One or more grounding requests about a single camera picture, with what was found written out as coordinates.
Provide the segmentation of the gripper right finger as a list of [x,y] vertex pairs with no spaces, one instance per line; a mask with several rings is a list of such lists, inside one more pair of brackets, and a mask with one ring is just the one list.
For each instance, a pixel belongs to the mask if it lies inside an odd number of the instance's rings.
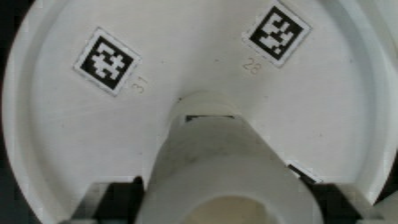
[[384,221],[368,199],[357,188],[348,184],[307,183],[325,224],[363,224],[366,221]]

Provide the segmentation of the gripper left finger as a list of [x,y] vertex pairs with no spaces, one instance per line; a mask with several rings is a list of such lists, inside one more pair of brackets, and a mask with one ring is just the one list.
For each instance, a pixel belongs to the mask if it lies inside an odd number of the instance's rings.
[[94,183],[73,215],[59,224],[135,224],[144,194],[140,176],[130,182]]

